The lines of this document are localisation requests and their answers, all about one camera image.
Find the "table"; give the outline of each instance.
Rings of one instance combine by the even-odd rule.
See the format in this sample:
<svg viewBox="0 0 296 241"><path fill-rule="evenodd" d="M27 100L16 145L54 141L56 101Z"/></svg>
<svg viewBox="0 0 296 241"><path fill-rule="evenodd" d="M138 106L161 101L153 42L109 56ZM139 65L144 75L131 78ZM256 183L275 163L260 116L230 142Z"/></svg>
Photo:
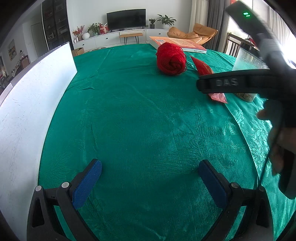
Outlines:
<svg viewBox="0 0 296 241"><path fill-rule="evenodd" d="M45 139L39 169L45 188L72 180L93 158L102 162L100 179L79 209L101 241L201 240L221 210L196 172L199 162L208 159L229 181L253 188L268 151L270 123L255 116L262 99L247 103L226 94L223 104L196 89L190 55L214 72L231 70L234 57L185 52L187 70L168 76L155 54L151 45L138 44L74 57L78 72ZM263 186L275 238L296 207L277 181L268 164Z"/></svg>
<svg viewBox="0 0 296 241"><path fill-rule="evenodd" d="M143 34L142 33L122 34L119 37L124 38L124 45L126 45L128 42L128 37L135 37L136 43L138 44L139 43L139 36L143 36Z"/></svg>

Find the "red packet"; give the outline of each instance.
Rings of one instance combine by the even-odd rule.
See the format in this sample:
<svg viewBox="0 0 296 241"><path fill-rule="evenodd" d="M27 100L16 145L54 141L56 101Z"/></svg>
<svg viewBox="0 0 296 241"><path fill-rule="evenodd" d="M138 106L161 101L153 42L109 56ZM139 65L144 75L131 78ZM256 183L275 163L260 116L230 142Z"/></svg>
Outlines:
<svg viewBox="0 0 296 241"><path fill-rule="evenodd" d="M204 61L201 61L195 57L190 56L191 59L193 60L193 63L196 66L196 69L199 73L199 75L207 75L207 74L214 74L214 71L211 69L210 66L208 66ZM214 93L214 94L209 94L212 100L216 100L222 103L227 103L226 97L224 93Z"/></svg>

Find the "red decoration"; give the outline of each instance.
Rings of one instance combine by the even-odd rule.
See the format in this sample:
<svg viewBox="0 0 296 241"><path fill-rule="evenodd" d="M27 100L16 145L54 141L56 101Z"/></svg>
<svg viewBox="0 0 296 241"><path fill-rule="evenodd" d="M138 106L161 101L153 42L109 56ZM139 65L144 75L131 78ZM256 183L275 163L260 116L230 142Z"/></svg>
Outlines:
<svg viewBox="0 0 296 241"><path fill-rule="evenodd" d="M199 73L200 76L207 75L207 74L214 74L214 71L211 69L211 67L208 66L204 61L201 61L192 56L190 57L193 60L193 63L195 64L197 72ZM209 96L211 97L212 100L216 100L222 103L227 103L224 93L214 93L214 94L209 94Z"/></svg>
<svg viewBox="0 0 296 241"><path fill-rule="evenodd" d="M252 38L249 38L249 40L252 42L252 44L254 44L257 47L255 41Z"/></svg>
<svg viewBox="0 0 296 241"><path fill-rule="evenodd" d="M178 75L186 71L186 55L176 44L164 43L157 49L157 67L168 75Z"/></svg>
<svg viewBox="0 0 296 241"><path fill-rule="evenodd" d="M100 34L105 34L104 27L102 24L100 24Z"/></svg>
<svg viewBox="0 0 296 241"><path fill-rule="evenodd" d="M105 23L104 26L103 26L103 29L104 29L104 33L108 33L109 31L109 28L108 28L108 23Z"/></svg>

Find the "red yarn ball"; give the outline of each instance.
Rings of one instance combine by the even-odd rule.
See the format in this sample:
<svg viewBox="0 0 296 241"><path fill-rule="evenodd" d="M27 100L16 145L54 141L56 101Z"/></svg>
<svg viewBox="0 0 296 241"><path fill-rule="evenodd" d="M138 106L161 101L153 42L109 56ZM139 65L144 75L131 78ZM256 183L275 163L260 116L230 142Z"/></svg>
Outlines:
<svg viewBox="0 0 296 241"><path fill-rule="evenodd" d="M157 49L157 67L168 75L178 75L186 71L186 55L183 49L171 43L164 43Z"/></svg>

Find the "wooden stool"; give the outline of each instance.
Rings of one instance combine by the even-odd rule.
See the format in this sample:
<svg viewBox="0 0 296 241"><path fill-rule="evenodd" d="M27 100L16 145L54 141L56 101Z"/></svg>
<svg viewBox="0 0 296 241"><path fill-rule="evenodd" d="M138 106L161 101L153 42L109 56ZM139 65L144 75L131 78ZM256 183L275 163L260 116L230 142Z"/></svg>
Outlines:
<svg viewBox="0 0 296 241"><path fill-rule="evenodd" d="M135 37L136 43L138 44L139 43L139 36L143 36L143 34L142 33L123 34L123 35L120 35L119 37L124 38L124 45L126 45L128 42L128 37Z"/></svg>

